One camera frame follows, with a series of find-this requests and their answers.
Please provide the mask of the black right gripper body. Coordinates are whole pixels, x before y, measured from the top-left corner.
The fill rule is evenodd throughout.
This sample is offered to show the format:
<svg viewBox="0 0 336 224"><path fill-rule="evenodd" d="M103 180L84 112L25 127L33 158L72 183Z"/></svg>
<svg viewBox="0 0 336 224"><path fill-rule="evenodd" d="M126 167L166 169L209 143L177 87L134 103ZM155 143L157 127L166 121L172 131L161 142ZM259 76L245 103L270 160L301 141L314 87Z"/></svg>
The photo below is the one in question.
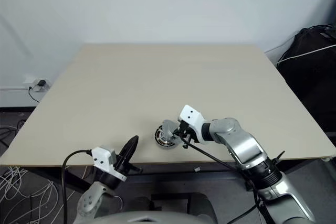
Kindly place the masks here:
<svg viewBox="0 0 336 224"><path fill-rule="evenodd" d="M196 133L193 129L185 121L180 121L178 127L183 129L182 133L175 133L176 136L179 136L182 140L184 140L184 144L191 144L191 141L194 143L198 143L198 139Z"/></svg>

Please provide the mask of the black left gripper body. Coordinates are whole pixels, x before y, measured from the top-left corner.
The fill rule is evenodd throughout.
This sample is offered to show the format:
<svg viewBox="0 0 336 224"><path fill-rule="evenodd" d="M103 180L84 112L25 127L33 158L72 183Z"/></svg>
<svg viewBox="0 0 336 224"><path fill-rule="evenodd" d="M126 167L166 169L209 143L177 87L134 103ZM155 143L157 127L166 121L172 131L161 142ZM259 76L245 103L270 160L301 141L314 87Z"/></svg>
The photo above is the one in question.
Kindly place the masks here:
<svg viewBox="0 0 336 224"><path fill-rule="evenodd" d="M130 171L134 171L136 174L141 174L143 169L140 167L136 167L135 165L130 163L130 160L123 157L118 156L117 162L115 163L115 169L117 172L127 176Z"/></svg>

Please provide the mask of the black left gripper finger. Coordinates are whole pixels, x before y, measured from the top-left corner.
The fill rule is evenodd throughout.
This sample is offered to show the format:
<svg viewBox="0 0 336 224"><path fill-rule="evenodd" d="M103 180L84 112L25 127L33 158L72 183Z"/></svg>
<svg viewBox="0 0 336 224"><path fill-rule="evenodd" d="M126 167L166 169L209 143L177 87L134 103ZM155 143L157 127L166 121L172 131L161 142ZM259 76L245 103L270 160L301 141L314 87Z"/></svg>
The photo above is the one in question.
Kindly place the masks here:
<svg viewBox="0 0 336 224"><path fill-rule="evenodd" d="M120 151L123 160L130 160L137 148L137 136L130 138Z"/></svg>
<svg viewBox="0 0 336 224"><path fill-rule="evenodd" d="M133 154L135 153L137 145L138 145L138 141L139 141L139 137L137 135L135 135L125 145L125 147L126 147L125 160L127 162L130 161Z"/></svg>

